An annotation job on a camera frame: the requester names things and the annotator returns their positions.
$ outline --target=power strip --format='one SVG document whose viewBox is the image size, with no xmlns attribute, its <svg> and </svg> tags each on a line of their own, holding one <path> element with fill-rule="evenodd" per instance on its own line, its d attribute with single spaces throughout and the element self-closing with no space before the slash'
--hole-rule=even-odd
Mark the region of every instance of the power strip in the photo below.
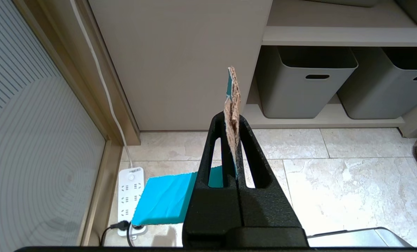
<svg viewBox="0 0 417 252">
<path fill-rule="evenodd" d="M 124 169 L 118 173 L 118 221 L 131 221 L 138 200 L 143 193 L 145 178 L 143 168 Z M 137 230 L 130 229 L 131 238 L 135 240 L 141 233 L 146 232 L 146 226 Z M 126 236 L 126 231 L 118 230 L 119 236 Z"/>
</svg>

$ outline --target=electrical outlet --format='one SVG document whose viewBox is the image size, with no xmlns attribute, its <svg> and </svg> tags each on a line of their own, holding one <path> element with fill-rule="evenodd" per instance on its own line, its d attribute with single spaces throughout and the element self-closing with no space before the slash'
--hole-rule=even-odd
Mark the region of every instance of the electrical outlet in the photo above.
<svg viewBox="0 0 417 252">
<path fill-rule="evenodd" d="M 131 221 L 144 188 L 143 168 L 124 169 L 118 173 L 118 221 Z M 146 232 L 146 226 L 140 230 L 131 228 L 132 239 Z M 118 230 L 119 236 L 126 236 L 126 231 Z"/>
</svg>

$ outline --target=wooden shelf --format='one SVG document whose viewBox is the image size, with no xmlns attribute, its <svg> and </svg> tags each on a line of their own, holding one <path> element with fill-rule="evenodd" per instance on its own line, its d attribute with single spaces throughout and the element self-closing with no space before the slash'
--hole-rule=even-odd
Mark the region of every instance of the wooden shelf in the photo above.
<svg viewBox="0 0 417 252">
<path fill-rule="evenodd" d="M 253 129 L 266 128 L 382 128 L 399 127 L 404 124 L 402 117 L 397 119 L 354 120 L 348 117 L 338 96 L 335 95 L 324 109 L 312 119 L 273 119 L 263 115 L 260 108 L 255 79 L 252 81 L 247 104 L 241 113 Z"/>
<path fill-rule="evenodd" d="M 393 0 L 372 8 L 274 0 L 262 45 L 417 47 L 417 24 Z"/>
</svg>

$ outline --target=black stand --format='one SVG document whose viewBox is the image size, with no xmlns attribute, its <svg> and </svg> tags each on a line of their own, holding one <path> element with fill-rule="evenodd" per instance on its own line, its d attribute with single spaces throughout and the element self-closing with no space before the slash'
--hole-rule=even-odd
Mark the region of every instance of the black stand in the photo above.
<svg viewBox="0 0 417 252">
<path fill-rule="evenodd" d="M 247 188 L 241 147 L 237 179 L 226 138 L 224 114 L 212 119 L 198 176 L 183 224 L 185 248 L 308 247 L 305 232 L 280 188 L 244 117 L 240 140 L 255 188 Z M 210 188 L 209 175 L 216 139 L 221 138 L 224 188 Z"/>
</svg>

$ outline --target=blue cloth on floor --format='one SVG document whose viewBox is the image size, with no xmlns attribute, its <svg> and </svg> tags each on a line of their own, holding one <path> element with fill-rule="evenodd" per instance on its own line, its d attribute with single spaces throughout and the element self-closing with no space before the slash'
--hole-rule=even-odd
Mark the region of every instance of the blue cloth on floor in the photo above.
<svg viewBox="0 0 417 252">
<path fill-rule="evenodd" d="M 208 178 L 208 186 L 211 188 L 223 188 L 223 167 L 216 166 L 210 169 L 210 177 Z"/>
<path fill-rule="evenodd" d="M 138 201 L 132 225 L 176 224 L 185 220 L 197 172 L 151 177 Z M 209 186 L 223 187 L 223 168 L 210 170 Z"/>
</svg>

